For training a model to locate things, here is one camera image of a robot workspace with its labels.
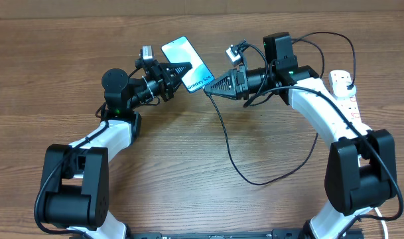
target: black bracket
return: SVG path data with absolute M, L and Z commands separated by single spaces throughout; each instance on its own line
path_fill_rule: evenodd
M 299 80 L 319 75 L 310 66 L 298 67 L 297 56 L 293 54 L 293 46 L 289 33 L 275 33 L 263 38 L 267 62 L 274 63 L 275 80 L 281 86 L 293 86 Z M 281 90 L 280 97 L 289 105 L 289 91 Z
M 312 236 L 301 232 L 301 229 L 274 229 L 271 235 L 272 239 L 314 239 Z M 362 229 L 349 230 L 345 239 L 364 239 Z
M 69 150 L 69 145 L 48 147 L 41 186 Z M 84 176 L 82 186 L 62 184 L 62 179 L 71 179 L 79 173 Z M 107 148 L 92 147 L 73 153 L 55 171 L 40 201 L 38 216 L 42 222 L 51 223 L 58 228 L 82 226 L 95 230 L 100 227 L 109 208 Z
M 366 137 L 396 180 L 392 135 L 381 129 L 369 131 Z M 358 154 L 369 159 L 369 165 L 358 167 Z M 345 216 L 361 208 L 380 206 L 396 195 L 389 176 L 359 138 L 343 137 L 331 144 L 324 185 L 331 205 Z
M 162 239 L 159 232 L 132 234 L 133 239 Z

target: power strip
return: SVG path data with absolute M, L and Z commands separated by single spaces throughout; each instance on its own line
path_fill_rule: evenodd
M 351 121 L 361 122 L 360 109 L 356 101 L 356 87 L 348 90 L 348 86 L 352 83 L 349 72 L 344 70 L 333 70 L 328 75 L 332 95 L 336 101 L 350 112 Z

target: power cord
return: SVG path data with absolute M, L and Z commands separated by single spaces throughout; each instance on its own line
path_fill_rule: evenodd
M 350 44 L 350 47 L 351 47 L 351 49 L 352 49 L 352 57 L 354 58 L 354 77 L 352 78 L 352 84 L 350 84 L 350 85 L 348 86 L 348 89 L 349 89 L 349 90 L 352 89 L 352 88 L 355 86 L 355 73 L 356 73 L 355 48 L 354 48 L 354 45 L 352 44 L 352 41 L 351 41 L 348 37 L 346 37 L 345 35 L 342 35 L 342 34 L 340 34 L 340 33 L 322 32 L 322 31 L 320 31 L 320 32 L 313 32 L 313 33 L 309 33 L 309 34 L 303 35 L 303 36 L 301 36 L 301 37 L 299 37 L 299 38 L 297 38 L 297 39 L 294 39 L 293 43 L 296 43 L 296 42 L 302 40 L 303 38 L 305 38 L 305 37 L 307 37 L 307 36 L 315 35 L 315 34 L 331 34 L 331 35 L 336 35 L 336 36 L 339 36 L 339 37 L 343 37 L 344 39 L 346 39 L 346 40 L 348 41 L 348 43 Z
M 105 106 L 106 103 L 104 103 L 97 111 L 96 111 L 96 117 L 98 118 L 102 118 L 105 117 Z M 84 146 L 85 144 L 89 143 L 90 141 L 94 140 L 96 137 L 98 137 L 99 135 L 101 135 L 105 130 L 108 129 L 109 127 L 109 122 L 104 119 L 105 125 L 104 127 L 97 131 L 95 134 L 91 135 L 90 137 L 86 137 L 86 139 L 77 144 L 75 147 L 71 148 L 71 150 L 69 150 L 69 152 L 67 152 L 67 154 L 65 154 L 65 156 L 63 157 L 62 160 L 60 160 L 57 165 L 53 168 L 53 170 L 51 171 L 51 173 L 49 174 L 49 176 L 47 177 L 47 179 L 45 180 L 44 184 L 41 186 L 37 196 L 36 196 L 36 200 L 35 200 L 35 204 L 34 204 L 34 219 L 35 219 L 35 223 L 36 225 L 40 228 L 40 230 L 42 230 L 45 233 L 48 234 L 55 234 L 55 235 L 63 235 L 63 234 L 79 234 L 82 236 L 85 236 L 85 232 L 82 232 L 80 230 L 51 230 L 46 228 L 44 225 L 42 225 L 41 220 L 39 218 L 38 215 L 38 206 L 40 204 L 40 200 L 41 200 L 41 196 L 42 194 L 45 192 L 48 182 L 53 178 L 55 172 L 67 161 L 70 160 L 70 156 L 73 153 L 76 153 L 79 148 L 81 148 L 82 146 Z
M 299 42 L 299 41 L 309 43 L 312 46 L 315 46 L 320 51 L 321 60 L 322 60 L 322 69 L 321 69 L 320 78 L 322 78 L 322 76 L 324 75 L 324 69 L 325 69 L 326 64 L 325 64 L 325 59 L 324 59 L 324 53 L 322 52 L 321 48 L 317 44 L 315 44 L 315 43 L 313 43 L 312 41 L 309 41 L 309 40 L 305 40 L 305 39 L 299 39 L 299 40 L 298 39 L 291 39 L 291 40 L 292 40 L 292 44 L 295 44 L 296 42 Z M 269 64 L 268 70 L 269 70 L 269 75 L 272 76 L 273 75 L 272 62 Z M 251 104 L 249 106 L 258 106 L 260 104 L 263 104 L 263 103 L 267 102 L 273 95 L 274 95 L 274 93 L 270 93 L 263 101 L 261 101 L 259 103 L 256 103 L 256 104 Z
M 228 157 L 230 158 L 231 164 L 233 165 L 233 167 L 234 167 L 234 169 L 237 171 L 237 173 L 240 175 L 240 177 L 242 177 L 242 179 L 244 179 L 244 180 L 245 180 L 246 182 L 248 182 L 249 184 L 255 185 L 255 186 L 263 186 L 263 185 L 267 185 L 267 184 L 269 184 L 269 183 L 273 183 L 273 182 L 275 182 L 275 181 L 278 181 L 278 180 L 280 180 L 280 179 L 284 179 L 285 177 L 288 177 L 289 175 L 292 175 L 294 172 L 298 171 L 301 167 L 303 167 L 303 165 L 305 165 L 305 163 L 308 161 L 308 159 L 309 159 L 310 156 L 312 155 L 312 152 L 314 151 L 314 148 L 315 148 L 316 140 L 318 139 L 318 134 L 315 135 L 315 140 L 314 140 L 314 143 L 312 144 L 312 147 L 311 147 L 311 149 L 310 149 L 310 151 L 309 151 L 308 156 L 307 156 L 306 159 L 303 161 L 303 163 L 300 164 L 296 169 L 293 169 L 292 171 L 290 171 L 290 172 L 288 172 L 288 173 L 286 173 L 286 174 L 284 174 L 284 175 L 281 175 L 280 177 L 276 177 L 276 178 L 274 178 L 274 179 L 272 179 L 272 180 L 270 180 L 270 181 L 267 181 L 267 182 L 265 182 L 265 183 L 254 183 L 254 182 L 250 181 L 249 179 L 246 179 L 246 177 L 244 177 L 244 175 L 243 175 L 243 174 L 240 172 L 240 170 L 237 168 L 236 164 L 234 163 L 233 157 L 231 156 L 230 144 L 229 144 L 229 142 L 228 142 L 227 129 L 226 129 L 226 126 L 225 126 L 224 121 L 223 121 L 223 119 L 222 119 L 221 113 L 220 113 L 218 107 L 216 106 L 216 103 L 215 103 L 214 99 L 212 98 L 212 95 L 210 95 L 210 94 L 206 94 L 206 95 L 209 97 L 210 101 L 211 101 L 212 104 L 214 105 L 215 110 L 216 110 L 216 113 L 218 113 L 218 117 L 220 118 L 220 121 L 221 121 L 221 124 L 222 124 L 222 129 L 224 130 L 224 135 L 225 135 L 225 137 L 226 137 Z
M 321 69 L 321 76 L 320 76 L 320 78 L 322 78 L 322 76 L 324 75 L 325 59 L 324 59 L 324 53 L 322 52 L 321 48 L 320 48 L 317 44 L 315 44 L 315 43 L 313 43 L 313 42 L 311 42 L 311 41 L 309 41 L 309 40 L 304 40 L 304 39 L 300 39 L 300 40 L 298 40 L 298 41 L 296 41 L 297 39 L 292 39 L 292 40 L 293 40 L 292 44 L 295 44 L 296 42 L 299 42 L 299 41 L 303 41 L 303 42 L 306 42 L 306 43 L 309 43 L 309 44 L 315 46 L 315 47 L 320 51 L 321 59 L 322 59 L 322 69 Z M 255 47 L 255 48 L 254 48 L 255 50 L 257 49 L 257 52 L 262 56 L 262 58 L 265 59 L 265 63 L 266 63 L 265 55 L 264 55 L 256 46 L 254 46 L 254 47 Z M 272 75 L 272 62 L 271 62 L 269 65 L 267 65 L 267 69 L 269 70 L 270 75 Z M 262 85 L 263 85 L 264 82 L 265 82 L 266 75 L 267 75 L 267 74 L 264 75 L 264 79 L 263 79 Z M 258 93 L 257 93 L 256 95 L 252 96 L 252 98 L 253 98 L 252 101 L 249 102 L 249 100 L 250 100 L 250 99 L 249 99 L 248 101 L 246 101 L 246 104 L 248 104 L 249 106 L 258 106 L 258 105 L 263 104 L 263 103 L 265 103 L 266 101 L 268 101 L 268 100 L 274 95 L 274 92 L 271 92 L 263 101 L 261 101 L 261 102 L 259 102 L 259 103 L 256 103 L 256 104 L 250 104 L 250 103 L 252 103 L 252 102 L 254 101 L 254 99 L 256 99 L 256 98 L 259 96 L 259 93 L 260 93 L 260 90 L 258 90 Z M 225 135 L 225 138 L 226 138 L 228 156 L 229 156 L 229 158 L 230 158 L 230 161 L 231 161 L 231 163 L 232 163 L 234 169 L 235 169 L 235 170 L 237 171 L 237 173 L 240 175 L 240 177 L 242 177 L 242 179 L 244 179 L 244 180 L 245 180 L 246 182 L 248 182 L 249 184 L 255 185 L 255 186 L 262 186 L 262 185 L 267 185 L 267 184 L 269 184 L 269 183 L 273 183 L 273 182 L 278 181 L 278 180 L 280 180 L 280 179 L 284 179 L 285 177 L 288 177 L 289 175 L 292 175 L 293 173 L 295 173 L 296 171 L 298 171 L 301 167 L 303 167 L 303 166 L 305 165 L 305 163 L 309 160 L 310 156 L 312 155 L 312 152 L 314 151 L 314 148 L 315 148 L 315 145 L 316 145 L 316 141 L 317 141 L 317 139 L 318 139 L 318 133 L 316 133 L 316 135 L 315 135 L 314 143 L 312 144 L 312 147 L 311 147 L 311 149 L 310 149 L 310 152 L 309 152 L 308 156 L 306 157 L 306 159 L 305 159 L 297 168 L 293 169 L 292 171 L 290 171 L 290 172 L 288 172 L 288 173 L 286 173 L 286 174 L 284 174 L 284 175 L 281 175 L 280 177 L 277 177 L 277 178 L 274 178 L 274 179 L 272 179 L 272 180 L 270 180 L 270 181 L 267 181 L 267 182 L 265 182 L 265 183 L 254 183 L 254 182 L 251 182 L 249 179 L 247 179 L 246 177 L 244 177 L 244 175 L 240 172 L 240 170 L 237 168 L 236 164 L 234 163 L 234 160 L 233 160 L 233 157 L 232 157 L 231 151 L 230 151 L 230 144 L 229 144 L 229 142 L 228 142 L 227 129 L 226 129 L 226 126 L 225 126 L 224 121 L 223 121 L 223 119 L 222 119 L 221 113 L 220 113 L 220 111 L 219 111 L 219 109 L 218 109 L 218 107 L 217 107 L 217 105 L 216 105 L 214 99 L 212 98 L 212 95 L 207 94 L 207 96 L 209 97 L 209 99 L 211 100 L 212 104 L 214 105 L 215 110 L 216 110 L 216 113 L 218 113 L 218 117 L 220 118 L 220 121 L 221 121 L 221 124 L 222 124 L 222 129 L 224 130 L 224 135 Z

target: wire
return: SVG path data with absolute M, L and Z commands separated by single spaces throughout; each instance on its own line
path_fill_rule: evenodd
M 376 213 L 378 216 L 382 216 L 381 213 L 380 213 L 379 208 L 374 208 L 374 210 L 375 210 L 375 213 Z M 389 238 L 389 233 L 387 232 L 386 222 L 383 221 L 383 220 L 381 220 L 380 222 L 381 222 L 381 225 L 383 226 L 383 235 L 384 235 L 384 238 L 385 238 L 385 239 L 388 239 L 388 238 Z
M 158 96 L 155 97 L 157 99 L 156 104 L 150 104 L 150 103 L 142 103 L 142 106 L 158 106 L 161 103 L 161 99 L 159 99 Z
M 104 107 L 105 107 L 106 103 L 104 103 L 96 112 L 96 115 L 98 114 L 98 112 L 102 112 L 102 115 L 105 115 L 104 113 Z M 40 230 L 42 230 L 45 233 L 49 233 L 49 234 L 55 234 L 55 235 L 63 235 L 63 234 L 80 234 L 80 235 L 84 235 L 85 232 L 82 232 L 80 230 L 51 230 L 46 228 L 44 225 L 42 225 L 41 220 L 39 218 L 38 215 L 38 206 L 40 204 L 40 200 L 41 200 L 41 196 L 43 194 L 43 192 L 46 190 L 48 182 L 51 180 L 51 178 L 53 178 L 54 174 L 57 172 L 57 170 L 67 161 L 70 159 L 70 156 L 77 152 L 77 150 L 79 150 L 79 148 L 81 148 L 82 146 L 84 146 L 85 144 L 89 143 L 91 140 L 95 139 L 96 137 L 98 137 L 100 134 L 102 134 L 107 128 L 109 127 L 109 122 L 107 120 L 105 120 L 105 125 L 104 127 L 97 131 L 95 134 L 91 135 L 90 137 L 86 137 L 85 140 L 79 144 L 77 144 L 75 147 L 71 148 L 71 150 L 69 150 L 69 152 L 67 152 L 67 154 L 65 154 L 65 156 L 62 158 L 62 160 L 60 160 L 56 166 L 54 166 L 53 170 L 51 171 L 51 173 L 49 174 L 49 176 L 47 177 L 47 179 L 45 180 L 44 184 L 41 186 L 37 196 L 36 196 L 36 200 L 35 200 L 35 204 L 34 204 L 34 219 L 35 219 L 35 223 L 36 225 L 40 228 Z
M 227 129 L 226 126 L 224 124 L 224 121 L 222 119 L 221 113 L 214 101 L 214 99 L 212 98 L 212 95 L 207 94 L 207 96 L 209 97 L 210 101 L 212 102 L 212 104 L 215 107 L 216 113 L 218 113 L 218 117 L 220 118 L 221 124 L 222 124 L 222 129 L 224 130 L 224 135 L 226 137 L 226 143 L 227 143 L 227 151 L 228 151 L 228 157 L 230 158 L 231 164 L 233 165 L 234 169 L 237 171 L 237 173 L 240 175 L 240 177 L 242 177 L 242 179 L 244 179 L 246 182 L 248 182 L 251 185 L 255 185 L 255 186 L 263 186 L 263 185 L 267 185 L 269 183 L 273 183 L 275 181 L 278 181 L 280 179 L 284 179 L 285 177 L 288 177 L 289 175 L 292 175 L 294 172 L 298 171 L 301 167 L 303 167 L 303 165 L 308 161 L 308 159 L 310 158 L 310 156 L 312 155 L 312 152 L 314 151 L 315 148 L 315 144 L 316 144 L 316 140 L 318 139 L 318 133 L 315 135 L 315 140 L 314 143 L 312 144 L 312 147 L 309 151 L 308 157 L 306 157 L 306 159 L 303 161 L 302 164 L 300 164 L 296 169 L 293 169 L 292 171 L 281 175 L 280 177 L 274 178 L 270 181 L 267 181 L 265 183 L 254 183 L 252 181 L 250 181 L 249 179 L 246 179 L 246 177 L 244 177 L 244 175 L 240 172 L 240 170 L 237 168 L 236 164 L 234 163 L 233 157 L 231 156 L 231 151 L 230 151 L 230 144 L 228 142 L 228 134 L 227 134 Z
M 302 42 L 306 42 L 306 43 L 309 43 L 309 44 L 311 44 L 312 46 L 315 46 L 319 51 L 320 51 L 320 54 L 321 54 L 321 61 L 322 61 L 322 68 L 321 68 L 321 75 L 320 75 L 320 78 L 322 78 L 322 76 L 324 75 L 324 69 L 325 69 L 325 66 L 326 66 L 326 61 L 325 61 L 325 58 L 324 58 L 324 53 L 323 53 L 323 51 L 321 50 L 321 48 L 317 45 L 317 44 L 315 44 L 315 43 L 313 43 L 312 41 L 309 41 L 309 40 L 305 40 L 305 39 L 291 39 L 293 42 L 292 42 L 292 44 L 295 44 L 296 42 L 299 42 L 299 41 L 302 41 Z M 270 63 L 269 64 L 269 66 L 268 66 L 268 70 L 269 70 L 269 75 L 270 76 L 272 76 L 273 75 L 273 68 L 272 68 L 272 65 L 271 65 L 272 63 Z M 251 105 L 249 105 L 249 106 L 258 106 L 258 105 L 260 105 L 260 104 L 263 104 L 263 103 L 265 103 L 265 102 L 267 102 L 272 96 L 274 95 L 274 93 L 270 93 L 263 101 L 261 101 L 261 102 L 259 102 L 259 103 L 256 103 L 256 104 L 251 104 Z
M 241 56 L 241 59 L 243 60 L 243 65 L 246 66 L 246 69 L 249 69 L 249 64 L 247 63 L 246 56 L 243 54 L 242 50 L 239 50 L 239 55 Z
M 181 86 L 182 80 L 174 87 L 174 92 Z
M 291 40 L 293 41 L 292 44 L 295 44 L 295 43 L 297 43 L 297 42 L 299 42 L 299 41 L 309 43 L 309 44 L 311 44 L 312 46 L 315 46 L 315 47 L 320 51 L 320 54 L 321 54 L 321 61 L 322 61 L 322 68 L 321 68 L 321 75 L 320 75 L 320 78 L 322 78 L 322 76 L 324 75 L 324 69 L 325 69 L 325 67 L 326 67 L 326 60 L 325 60 L 325 58 L 324 58 L 324 53 L 322 52 L 321 48 L 320 48 L 317 44 L 313 43 L 313 42 L 310 41 L 310 40 L 305 40 L 305 39 L 291 39 Z
M 265 74 L 263 75 L 263 80 L 262 80 L 262 83 L 261 83 L 261 87 L 259 87 L 259 89 L 258 89 L 258 91 L 257 91 L 257 93 L 255 94 L 255 95 L 253 95 L 252 97 L 250 97 L 250 99 L 248 99 L 245 103 L 244 103 L 244 105 L 243 105 L 243 107 L 244 108 L 246 108 L 246 107 L 248 107 L 250 104 L 252 104 L 252 102 L 254 101 L 254 96 L 256 96 L 256 95 L 258 95 L 261 91 L 262 91 L 262 87 L 263 87 L 263 85 L 265 84 L 265 82 L 267 81 L 267 75 L 268 75 L 268 62 L 267 62 L 267 59 L 266 59 L 266 57 L 265 57 L 265 55 L 261 52 L 261 50 L 259 49 L 259 48 L 257 48 L 255 45 L 252 45 L 252 44 L 250 44 L 250 43 L 244 43 L 243 44 L 243 46 L 246 46 L 246 47 L 251 47 L 251 48 L 253 48 L 253 49 L 255 49 L 260 55 L 261 55 L 261 57 L 262 57 L 262 59 L 263 59 L 263 61 L 264 61 L 264 63 L 265 63 Z
M 344 39 L 346 39 L 346 40 L 348 41 L 348 43 L 350 44 L 350 47 L 351 47 L 351 49 L 352 49 L 352 57 L 354 58 L 354 77 L 352 78 L 352 84 L 350 84 L 350 85 L 348 86 L 348 89 L 349 89 L 349 90 L 352 89 L 352 88 L 355 86 L 355 74 L 356 74 L 355 48 L 354 48 L 354 45 L 352 44 L 352 41 L 351 41 L 348 37 L 346 37 L 346 36 L 344 36 L 344 35 L 342 35 L 342 34 L 339 34 L 339 33 L 333 33 L 333 32 L 313 32 L 313 33 L 309 33 L 309 34 L 303 35 L 303 36 L 299 37 L 298 39 L 295 39 L 294 43 L 296 43 L 296 42 L 302 40 L 303 38 L 305 38 L 305 37 L 307 37 L 307 36 L 314 35 L 314 34 L 331 34 L 331 35 L 336 35 L 336 36 L 339 36 L 339 37 L 343 37 Z
M 321 48 L 320 48 L 317 44 L 315 44 L 315 43 L 313 43 L 313 42 L 311 42 L 311 41 L 309 41 L 309 40 L 304 40 L 304 39 L 299 39 L 299 40 L 298 40 L 298 39 L 291 39 L 291 40 L 294 41 L 294 42 L 292 42 L 292 44 L 295 44 L 296 42 L 299 42 L 299 41 L 306 42 L 306 43 L 308 43 L 308 44 L 311 44 L 311 45 L 315 46 L 315 47 L 320 51 L 321 59 L 322 59 L 322 69 L 321 69 L 320 78 L 322 78 L 322 76 L 324 75 L 324 69 L 325 69 L 325 59 L 324 59 L 324 53 L 323 53 L 323 51 L 321 50 Z M 259 50 L 259 51 L 258 51 L 258 50 L 257 50 L 257 52 L 262 56 L 262 58 L 265 58 L 265 55 L 264 55 L 260 50 Z M 273 75 L 273 73 L 272 73 L 272 62 L 269 64 L 269 66 L 268 66 L 266 69 L 269 71 L 269 75 L 272 76 L 272 75 Z M 262 89 L 262 86 L 263 86 L 263 84 L 264 84 L 264 82 L 265 82 L 265 79 L 266 79 L 266 75 L 264 75 L 264 79 L 263 79 L 262 85 L 261 85 L 261 87 L 259 88 L 258 93 L 257 93 L 256 95 L 259 95 L 260 89 Z M 273 95 L 274 95 L 274 92 L 271 92 L 263 101 L 261 101 L 261 102 L 259 102 L 259 103 L 256 103 L 256 104 L 250 104 L 249 106 L 258 106 L 258 105 L 260 105 L 260 104 L 263 104 L 263 103 L 267 102 Z M 270 180 L 270 181 L 268 181 L 268 182 L 265 182 L 265 183 L 253 183 L 253 182 L 251 182 L 250 180 L 246 179 L 246 177 L 243 176 L 243 174 L 240 172 L 240 170 L 237 168 L 236 164 L 234 163 L 234 160 L 233 160 L 233 158 L 232 158 L 232 156 L 231 156 L 231 152 L 230 152 L 230 145 L 229 145 L 229 142 L 228 142 L 227 129 L 226 129 L 226 127 L 225 127 L 225 124 L 224 124 L 224 121 L 223 121 L 223 119 L 222 119 L 221 113 L 220 113 L 220 111 L 219 111 L 219 109 L 218 109 L 218 107 L 217 107 L 217 105 L 216 105 L 214 99 L 212 98 L 212 96 L 211 96 L 211 95 L 207 95 L 207 96 L 208 96 L 209 99 L 212 101 L 212 104 L 213 104 L 214 107 L 215 107 L 216 113 L 218 113 L 218 116 L 219 116 L 219 118 L 220 118 L 220 121 L 221 121 L 221 124 L 222 124 L 222 128 L 223 128 L 223 130 L 224 130 L 224 135 L 225 135 L 225 137 L 226 137 L 227 150 L 228 150 L 228 156 L 229 156 L 229 158 L 230 158 L 230 161 L 232 162 L 232 165 L 233 165 L 234 169 L 238 172 L 238 174 L 239 174 L 246 182 L 248 182 L 249 184 L 260 186 L 260 185 L 267 185 L 267 184 L 269 184 L 269 183 L 273 183 L 273 182 L 275 182 L 275 181 L 277 181 L 277 180 L 280 180 L 280 179 L 284 179 L 285 177 L 288 177 L 289 175 L 292 175 L 293 173 L 295 173 L 296 171 L 298 171 L 301 167 L 303 167 L 303 166 L 305 165 L 305 163 L 309 160 L 310 156 L 312 155 L 312 152 L 314 151 L 314 148 L 315 148 L 315 145 L 316 145 L 316 141 L 317 141 L 317 139 L 318 139 L 318 133 L 315 135 L 314 143 L 312 144 L 312 147 L 311 147 L 311 150 L 310 150 L 308 156 L 306 157 L 306 159 L 305 159 L 296 169 L 293 169 L 292 171 L 290 171 L 290 172 L 288 172 L 288 173 L 286 173 L 286 174 L 284 174 L 284 175 L 282 175 L 282 176 L 280 176 L 280 177 L 277 177 L 277 178 L 275 178 L 275 179 L 273 179 L 273 180 Z
M 134 75 L 137 71 L 139 71 L 141 69 L 141 67 L 136 68 L 134 71 L 132 71 L 130 73 L 130 75 L 128 75 L 128 79 L 130 79 L 130 77 L 132 77 L 132 75 Z
M 340 238 L 357 220 L 360 220 L 361 218 L 370 218 L 370 219 L 375 219 L 375 220 L 384 220 L 384 221 L 392 221 L 392 220 L 396 220 L 398 219 L 402 213 L 403 213 L 403 209 L 404 209 L 404 205 L 403 205 L 403 198 L 402 198 L 402 193 L 401 190 L 399 189 L 398 184 L 396 183 L 395 179 L 393 178 L 392 174 L 389 172 L 389 169 L 386 167 L 386 165 L 384 164 L 383 160 L 381 160 L 381 157 L 379 156 L 379 154 L 377 153 L 377 151 L 373 148 L 373 146 L 367 141 L 367 139 L 352 125 L 352 122 L 350 122 L 345 115 L 340 111 L 340 109 L 336 106 L 336 104 L 334 104 L 334 102 L 329 99 L 328 97 L 326 97 L 325 95 L 323 95 L 321 92 L 317 92 L 315 90 L 309 89 L 309 88 L 304 88 L 304 87 L 300 87 L 300 86 L 281 86 L 281 87 L 277 87 L 277 88 L 273 88 L 273 89 L 269 89 L 266 90 L 263 94 L 267 94 L 270 92 L 274 92 L 274 91 L 279 91 L 279 90 L 288 90 L 288 89 L 296 89 L 296 90 L 303 90 L 306 92 L 310 92 L 313 94 L 316 94 L 317 96 L 321 97 L 322 99 L 324 99 L 327 103 L 330 104 L 330 106 L 332 106 L 332 108 L 334 109 L 334 111 L 336 111 L 336 113 L 342 118 L 342 120 L 346 123 L 346 125 L 348 126 L 348 128 L 350 128 L 364 143 L 364 145 L 368 148 L 368 150 L 371 152 L 373 158 L 375 158 L 380 166 L 385 170 L 386 174 L 389 176 L 391 184 L 395 187 L 396 190 L 396 195 L 398 198 L 398 203 L 399 203 L 399 209 L 397 211 L 397 213 L 393 216 L 375 216 L 375 215 L 370 215 L 370 214 L 363 214 L 363 215 L 356 215 L 349 224 L 346 225 L 346 227 L 339 233 L 338 238 Z

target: wood grain surface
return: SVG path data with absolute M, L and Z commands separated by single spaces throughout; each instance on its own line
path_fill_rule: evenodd
M 0 0 L 0 19 L 404 11 L 404 0 Z
M 103 103 L 101 76 L 110 68 L 134 69 L 144 44 L 160 47 L 187 36 L 215 76 L 231 68 L 224 50 L 247 39 L 289 31 L 335 31 L 354 42 L 358 103 L 363 121 L 388 129 L 397 150 L 404 196 L 404 11 L 279 13 L 184 17 L 0 20 L 0 238 L 65 238 L 38 230 L 33 204 L 44 152 L 98 126 Z M 334 69 L 352 72 L 347 42 L 310 37 L 326 57 L 324 82 Z M 262 66 L 247 51 L 249 66 Z M 318 51 L 295 45 L 299 64 L 320 71 Z M 262 182 L 295 168 L 315 132 L 279 98 L 243 109 L 243 102 L 215 98 L 224 117 L 232 154 L 244 175 Z M 173 100 L 141 108 L 141 135 L 109 165 L 110 211 L 134 232 L 241 232 L 301 227 L 326 201 L 328 150 L 320 139 L 312 159 L 294 175 L 265 187 L 247 184 L 234 171 L 224 133 L 209 99 L 184 88 Z M 381 211 L 390 216 L 397 201 Z M 404 238 L 404 215 L 388 223 L 390 238 Z M 381 238 L 381 224 L 355 227 Z

